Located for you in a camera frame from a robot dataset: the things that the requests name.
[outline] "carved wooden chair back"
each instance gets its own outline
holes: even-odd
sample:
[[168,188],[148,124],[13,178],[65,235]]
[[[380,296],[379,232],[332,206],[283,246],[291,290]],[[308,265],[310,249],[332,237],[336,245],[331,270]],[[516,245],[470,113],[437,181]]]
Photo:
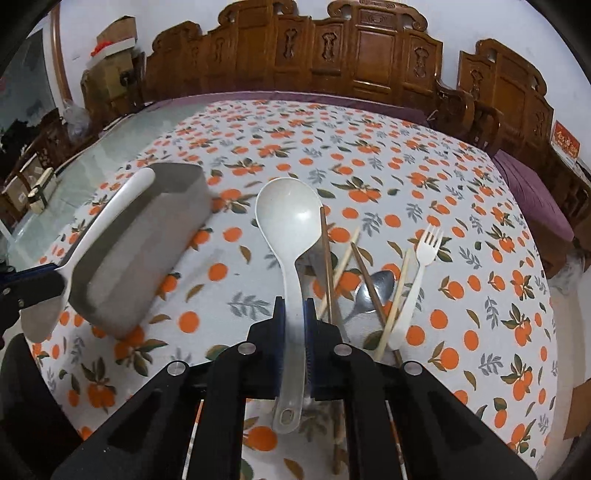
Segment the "carved wooden chair back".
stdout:
[[503,113],[502,150],[536,171],[544,169],[554,110],[538,69],[489,38],[476,43],[474,55],[460,52],[457,86]]
[[[416,9],[385,0],[336,0],[328,18],[297,15],[293,0],[245,0],[203,35],[184,22],[159,34],[147,61],[146,97],[209,92],[321,92],[419,108],[441,102],[443,45]],[[459,114],[466,112],[460,97]]]

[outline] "hanging hole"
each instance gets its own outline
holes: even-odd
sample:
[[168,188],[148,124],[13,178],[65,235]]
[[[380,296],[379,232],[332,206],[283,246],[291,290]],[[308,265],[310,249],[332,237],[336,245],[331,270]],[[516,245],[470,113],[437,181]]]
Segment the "hanging hole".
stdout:
[[281,424],[289,425],[291,421],[294,419],[295,412],[288,408],[281,413]]

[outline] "wooden sofa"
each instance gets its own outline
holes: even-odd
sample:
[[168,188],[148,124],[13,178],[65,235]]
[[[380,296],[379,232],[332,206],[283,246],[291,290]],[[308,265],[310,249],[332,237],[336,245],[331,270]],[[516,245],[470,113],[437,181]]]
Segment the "wooden sofa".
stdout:
[[441,84],[443,44],[416,9],[383,0],[337,0],[328,18],[297,15],[293,0],[245,0],[203,34],[184,22],[154,40],[144,96],[164,100],[210,92],[317,92],[416,108],[456,137],[472,126],[466,92]]
[[[476,43],[475,54],[460,52],[457,86],[475,99],[467,140],[484,148],[509,186],[515,184],[512,192],[551,277],[574,248],[573,236],[583,233],[577,226],[591,213],[591,189],[550,145],[554,111],[544,97],[544,78],[526,59],[489,38]],[[585,240],[580,243],[591,247],[591,238]]]

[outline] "white ladle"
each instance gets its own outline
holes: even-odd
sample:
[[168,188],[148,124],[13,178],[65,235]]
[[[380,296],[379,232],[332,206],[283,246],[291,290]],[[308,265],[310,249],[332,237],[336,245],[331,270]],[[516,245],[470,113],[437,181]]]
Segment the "white ladle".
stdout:
[[292,432],[300,424],[306,386],[306,341],[296,259],[320,238],[320,207],[322,203],[314,190],[292,178],[271,180],[256,198],[256,222],[283,273],[285,347],[273,418],[277,433]]

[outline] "brown chopstick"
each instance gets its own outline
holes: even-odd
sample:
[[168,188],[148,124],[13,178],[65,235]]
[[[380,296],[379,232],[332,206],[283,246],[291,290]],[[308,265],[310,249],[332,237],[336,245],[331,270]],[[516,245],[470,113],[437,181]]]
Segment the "brown chopstick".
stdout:
[[329,231],[326,226],[324,207],[320,207],[320,226],[322,228],[322,250],[324,253],[324,272],[326,274],[326,301],[329,309],[329,323],[335,324],[335,290],[333,285],[332,259],[330,258]]
[[371,301],[374,304],[376,312],[378,312],[378,319],[379,322],[382,324],[382,327],[386,326],[386,313],[384,312],[384,307],[382,306],[382,302],[379,300],[378,293],[375,291],[374,282],[371,280],[369,276],[368,269],[365,267],[365,263],[363,263],[363,258],[361,258],[361,254],[359,253],[359,249],[357,245],[351,242],[351,248],[353,249],[353,255],[355,256],[355,260],[357,260],[357,264],[359,269],[361,270],[361,275],[365,284],[368,286],[368,293]]

